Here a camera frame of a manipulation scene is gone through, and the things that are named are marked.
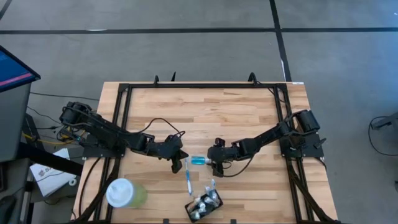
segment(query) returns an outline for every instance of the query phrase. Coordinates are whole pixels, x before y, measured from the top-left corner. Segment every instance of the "toothbrush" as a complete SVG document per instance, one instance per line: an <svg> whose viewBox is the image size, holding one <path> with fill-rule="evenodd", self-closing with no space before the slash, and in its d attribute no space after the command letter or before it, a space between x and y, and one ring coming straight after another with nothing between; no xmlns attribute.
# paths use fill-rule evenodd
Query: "toothbrush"
<svg viewBox="0 0 398 224"><path fill-rule="evenodd" d="M188 159L185 158L185 168L187 169L187 186L188 186L188 193L189 195L192 195L192 186L191 186L191 181L189 179L189 170L188 170Z"/></svg>

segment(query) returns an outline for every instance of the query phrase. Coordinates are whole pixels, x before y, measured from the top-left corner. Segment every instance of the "plastic cup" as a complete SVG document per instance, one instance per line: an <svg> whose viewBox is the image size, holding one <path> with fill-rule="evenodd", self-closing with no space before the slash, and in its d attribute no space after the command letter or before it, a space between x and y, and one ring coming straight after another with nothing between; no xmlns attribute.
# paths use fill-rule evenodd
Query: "plastic cup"
<svg viewBox="0 0 398 224"><path fill-rule="evenodd" d="M112 181L106 189L106 200L115 208L138 208L145 204L147 197L147 191L141 184L125 178Z"/></svg>

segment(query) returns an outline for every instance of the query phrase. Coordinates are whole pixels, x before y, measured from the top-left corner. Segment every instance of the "wooden table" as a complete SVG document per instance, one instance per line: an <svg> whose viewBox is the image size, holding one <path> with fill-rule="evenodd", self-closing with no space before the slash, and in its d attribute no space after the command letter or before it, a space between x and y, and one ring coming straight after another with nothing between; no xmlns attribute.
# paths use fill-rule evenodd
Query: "wooden table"
<svg viewBox="0 0 398 224"><path fill-rule="evenodd" d="M113 117L118 85L118 82L104 83L99 101L98 113L109 121ZM288 83L287 86L292 111L309 109L304 85ZM123 107L118 125L121 125ZM225 139L229 146L231 141L257 136L277 123L274 97L265 88L135 89L126 129L140 130L156 117L165 118L180 131L187 132L182 138L183 150L190 156L205 156L215 137ZM158 141L163 141L174 132L161 121L155 122L146 131L155 135ZM85 162L82 180L86 179L94 161L88 159ZM246 163L233 162L225 174L236 173ZM161 223L164 218L170 219L170 223L189 223L184 205L192 198L187 192L185 170L183 167L178 174L173 174L170 166L170 161L159 161L126 150L119 177L142 184L148 191L148 199L139 209L114 208L112 223ZM304 168L310 193L326 214L337 219L325 168L312 158L304 160ZM83 195L83 209L97 194L102 169L103 159L90 175ZM215 179L216 188L224 201L224 205L204 218L203 222L229 223L231 219L237 219L238 223L295 223L286 164L280 155L278 141L264 146L250 166L236 177L214 177L209 166L194 165L190 166L190 175L195 195L203 194L204 186ZM82 183L80 181L73 208L76 214ZM299 195L302 215L306 219L303 198ZM105 217L106 204L104 199L102 218Z"/></svg>

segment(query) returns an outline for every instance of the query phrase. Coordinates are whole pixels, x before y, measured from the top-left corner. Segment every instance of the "floor tile line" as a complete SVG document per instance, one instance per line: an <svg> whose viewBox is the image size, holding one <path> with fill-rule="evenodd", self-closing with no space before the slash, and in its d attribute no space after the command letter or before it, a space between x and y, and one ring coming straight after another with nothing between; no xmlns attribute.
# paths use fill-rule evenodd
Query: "floor tile line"
<svg viewBox="0 0 398 224"><path fill-rule="evenodd" d="M92 29L92 30L0 30L0 34L195 34L195 33L261 33L275 32L266 27L215 27L171 29Z"/></svg>
<svg viewBox="0 0 398 224"><path fill-rule="evenodd" d="M0 10L0 20L2 19L2 17L4 16L4 14L6 13L8 7L10 6L12 0L7 0L6 3L4 3L2 9Z"/></svg>
<svg viewBox="0 0 398 224"><path fill-rule="evenodd" d="M282 28L281 32L398 32L398 27Z"/></svg>
<svg viewBox="0 0 398 224"><path fill-rule="evenodd" d="M279 17L278 17L278 11L276 8L276 3L275 0L269 0L269 4L271 6L271 12L272 12L272 18L274 20L274 27L275 27L275 34L276 34L276 39L278 42L278 48L279 48L279 55L280 59L282 61L282 71L284 73L284 78L286 82L291 82L292 81L292 76L290 75L290 68L289 68L289 63L287 61L287 54L286 54L286 49L285 49L285 44L284 44L284 38L282 36L280 24L279 24Z"/></svg>

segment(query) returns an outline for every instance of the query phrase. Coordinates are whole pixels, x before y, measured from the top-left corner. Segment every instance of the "black tray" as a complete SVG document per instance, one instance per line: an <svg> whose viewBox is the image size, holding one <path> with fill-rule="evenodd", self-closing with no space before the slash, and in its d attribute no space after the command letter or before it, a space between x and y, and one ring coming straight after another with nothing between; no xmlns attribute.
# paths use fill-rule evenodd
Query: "black tray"
<svg viewBox="0 0 398 224"><path fill-rule="evenodd" d="M214 210L216 210L216 209L220 208L221 206L223 206L224 203L223 203L222 199L220 198L220 195L218 194L217 190L214 190L214 191L215 191L216 194L217 194L218 200L220 200L220 204L219 204L218 207L216 207L216 208L215 208L214 206L212 206L212 205L209 205L209 206L206 205L206 210L207 210L208 208L210 208L210 212L208 212L206 215L200 214L200 218L199 218L198 220L192 219L192 218L191 218L191 215L190 215L190 212L189 212L188 209L187 209L188 206L189 206L191 203L188 203L188 204L185 205L185 211L187 212L188 217L189 217L189 219L191 220L192 223L195 223L195 222L201 220L203 217L207 216L208 214L210 214L210 213L213 212ZM200 200L203 201L206 197L209 197L209 195L207 195L207 194L202 195L202 196L200 197Z"/></svg>

